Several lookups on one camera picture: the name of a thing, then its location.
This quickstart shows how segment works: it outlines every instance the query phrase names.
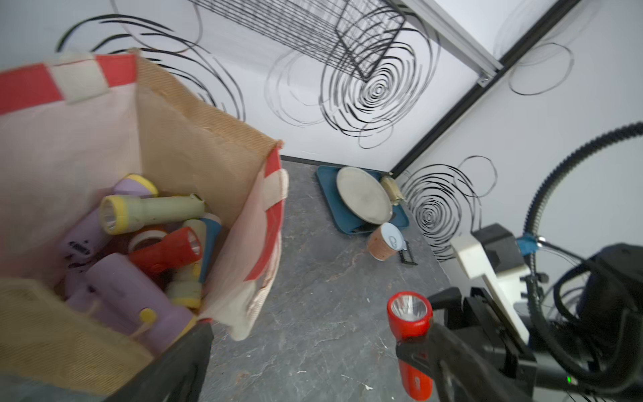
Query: red stripe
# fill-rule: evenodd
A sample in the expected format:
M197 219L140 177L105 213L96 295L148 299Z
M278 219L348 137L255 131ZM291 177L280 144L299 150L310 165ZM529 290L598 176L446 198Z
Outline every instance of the red stripe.
M275 147L266 160L266 177L279 169L281 169L281 158L279 157L279 148ZM266 211L266 221L267 227L264 249L261 251L259 260L257 260L252 271L250 271L244 280L255 280L266 270L268 261L270 261L270 257L272 257L273 251L275 250L277 236L284 222L284 200L268 208Z
M110 87L136 81L134 55L97 55L96 61ZM0 115L62 100L56 83L42 63L0 73L0 94Z
M266 159L266 177L281 169L281 158L279 156L279 148L275 147Z

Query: round tray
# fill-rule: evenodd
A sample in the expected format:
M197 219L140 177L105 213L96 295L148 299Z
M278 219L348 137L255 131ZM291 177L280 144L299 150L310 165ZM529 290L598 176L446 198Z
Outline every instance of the round tray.
M384 188L373 176L357 167L346 166L337 173L341 200L359 218L383 224L391 219L393 207Z

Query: white wall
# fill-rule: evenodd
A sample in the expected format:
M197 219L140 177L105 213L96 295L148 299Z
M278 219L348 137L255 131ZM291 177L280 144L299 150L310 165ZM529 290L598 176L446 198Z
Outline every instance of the white wall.
M199 36L198 18L188 0L116 0L116 4L121 14L166 27L128 25L130 32L151 47L171 52L186 47L168 37L143 35L154 33L152 28L188 41ZM74 24L113 13L109 0L0 2L0 69L40 62L54 54L58 41ZM401 32L396 39L401 45L386 54L390 63L380 64L378 72L362 82L334 75L334 70L325 70L321 62L292 53L288 47L205 8L199 7L199 13L203 21L201 48L182 55L208 63L208 68L176 54L147 51L143 56L159 58L203 81L217 107L284 140L283 154L289 156L390 170L477 79L473 71L440 51L439 44L427 41L421 32ZM127 34L122 24L114 23L115 18L107 20L84 23L64 49L88 51L111 35ZM129 47L144 46L121 36L96 52ZM331 77L338 79L331 82ZM189 80L179 80L206 95ZM349 116L349 109L356 112L355 118Z
M556 0L436 0L489 53L500 59Z
M485 156L493 161L498 181L480 198L482 226L497 222L520 235L532 197L563 158L606 131L643 120L643 3L585 0L572 17L547 37L574 56L561 85L541 95L521 96L510 90L510 77L505 76L400 182L429 164L456 167L468 156ZM538 92L555 84L565 76L569 61L569 53L560 46L540 48L523 60L530 66L516 68L514 89ZM639 138L584 162L554 193L539 234L584 256L615 242L643 244L642 155ZM476 165L463 165L462 170L473 190L483 194L492 183L493 170L481 158L471 161ZM461 223L458 233L468 232L469 224ZM442 266L454 285L468 287L455 260ZM570 267L560 257L539 254L538 268L551 276L552 283Z

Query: red flashlight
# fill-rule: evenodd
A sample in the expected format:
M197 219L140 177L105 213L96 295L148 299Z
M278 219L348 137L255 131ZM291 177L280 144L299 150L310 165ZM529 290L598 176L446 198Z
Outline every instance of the red flashlight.
M388 326L399 342L424 336L431 326L433 308L426 297L416 292L400 292L388 299ZM433 393L433 380L420 370L399 360L402 385L416 401L425 401Z
M175 230L158 243L133 251L129 260L148 277L170 268L180 268L201 259L201 243L188 227Z

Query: flashlight lens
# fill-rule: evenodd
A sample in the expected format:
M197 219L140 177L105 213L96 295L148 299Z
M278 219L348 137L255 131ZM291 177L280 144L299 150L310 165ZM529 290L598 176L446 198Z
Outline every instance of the flashlight lens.
M199 244L199 239L197 239L191 230L188 232L188 241L190 242L190 247L192 247L192 252L199 254L201 252L201 245Z
M420 298L413 295L401 295L393 301L391 310L401 320L414 322L424 317L428 309Z
M102 209L103 220L105 221L105 224L107 225L109 231L112 232L114 229L116 229L116 213L114 212L114 206L112 205L111 201L108 201L103 205Z

